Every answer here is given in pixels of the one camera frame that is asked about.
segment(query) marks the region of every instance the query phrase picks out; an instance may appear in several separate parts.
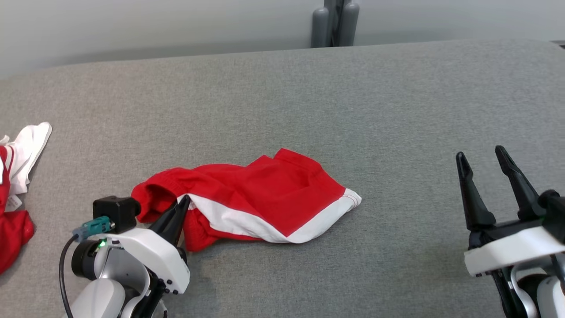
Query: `gray fabric surface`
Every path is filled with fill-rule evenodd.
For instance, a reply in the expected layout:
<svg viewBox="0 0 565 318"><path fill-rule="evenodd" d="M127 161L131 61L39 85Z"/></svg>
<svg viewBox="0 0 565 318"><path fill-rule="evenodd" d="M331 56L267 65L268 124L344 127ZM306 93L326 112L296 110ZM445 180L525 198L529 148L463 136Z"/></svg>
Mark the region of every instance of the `gray fabric surface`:
<svg viewBox="0 0 565 318"><path fill-rule="evenodd" d="M223 241L188 257L170 317L502 317L469 277L455 154L515 218L502 144L540 191L565 191L565 51L454 41L105 62L0 81L0 133L49 121L25 207L35 236L0 276L0 316L60 317L57 263L92 201L173 166L246 165L285 147L361 206L303 245ZM87 283L67 266L74 299Z"/></svg>

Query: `teal connector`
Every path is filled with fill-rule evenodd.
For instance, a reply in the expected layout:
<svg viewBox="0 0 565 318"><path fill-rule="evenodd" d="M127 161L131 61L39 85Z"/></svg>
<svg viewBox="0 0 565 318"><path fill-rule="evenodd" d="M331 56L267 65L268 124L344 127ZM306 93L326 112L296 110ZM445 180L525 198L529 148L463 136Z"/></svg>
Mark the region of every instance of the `teal connector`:
<svg viewBox="0 0 565 318"><path fill-rule="evenodd" d="M75 242L82 242L92 235L106 233L114 227L115 224L110 221L110 218L107 216L101 216L84 223L81 227L77 227L72 231L72 234L78 235Z"/></svg>

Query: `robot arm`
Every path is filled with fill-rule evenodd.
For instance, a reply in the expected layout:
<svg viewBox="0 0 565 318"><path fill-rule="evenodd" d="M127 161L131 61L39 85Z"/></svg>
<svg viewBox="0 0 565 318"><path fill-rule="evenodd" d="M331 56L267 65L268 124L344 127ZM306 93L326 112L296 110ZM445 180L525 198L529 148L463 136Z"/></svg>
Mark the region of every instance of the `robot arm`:
<svg viewBox="0 0 565 318"><path fill-rule="evenodd" d="M496 223L472 180L465 155L456 156L469 250L469 274L492 276L507 317L565 317L565 200L553 190L538 196L503 146L496 146L503 173L509 178L518 202L518 220ZM517 280L518 272L540 268Z"/></svg>
<svg viewBox="0 0 565 318"><path fill-rule="evenodd" d="M190 281L186 254L177 247L189 203L188 196L179 198L142 229L135 228L138 203L132 198L95 201L94 218L108 217L113 228L81 242L73 253L74 274L92 281L71 306L74 317L166 317L162 295L182 294Z"/></svg>

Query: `white fabric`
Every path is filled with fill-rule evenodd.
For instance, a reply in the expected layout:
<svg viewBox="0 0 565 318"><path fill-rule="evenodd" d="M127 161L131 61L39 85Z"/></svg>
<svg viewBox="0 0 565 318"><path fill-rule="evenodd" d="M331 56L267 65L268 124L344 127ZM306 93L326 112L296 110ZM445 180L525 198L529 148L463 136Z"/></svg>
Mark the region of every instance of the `white fabric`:
<svg viewBox="0 0 565 318"><path fill-rule="evenodd" d="M49 136L51 125L47 122L24 127L12 142L8 136L0 140L0 145L11 146L14 150L10 170L10 195L28 192L29 172L43 151Z"/></svg>
<svg viewBox="0 0 565 318"><path fill-rule="evenodd" d="M8 200L6 201L6 206L4 211L6 212L16 211L22 204L23 202L21 202L20 198L17 195L11 195L8 197Z"/></svg>
<svg viewBox="0 0 565 318"><path fill-rule="evenodd" d="M261 238L271 243L304 243L324 234L341 216L361 203L361 197L353 190L345 189L344 194L316 214L294 233L286 237L264 219L253 214L234 210L216 201L195 194L184 194L190 197L189 210L198 208L210 222L214 230Z"/></svg>

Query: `white wall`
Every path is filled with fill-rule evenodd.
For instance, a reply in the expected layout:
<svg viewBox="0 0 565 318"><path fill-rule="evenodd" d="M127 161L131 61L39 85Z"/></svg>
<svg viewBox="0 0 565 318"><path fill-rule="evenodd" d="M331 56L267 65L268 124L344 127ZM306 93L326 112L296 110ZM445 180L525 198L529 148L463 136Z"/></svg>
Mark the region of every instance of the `white wall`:
<svg viewBox="0 0 565 318"><path fill-rule="evenodd" d="M356 45L565 40L565 0L354 0ZM0 0L0 78L35 68L310 46L324 0Z"/></svg>
<svg viewBox="0 0 565 318"><path fill-rule="evenodd" d="M356 45L533 38L565 40L565 0L353 0Z"/></svg>
<svg viewBox="0 0 565 318"><path fill-rule="evenodd" d="M323 0L0 0L0 78L39 67L308 48Z"/></svg>

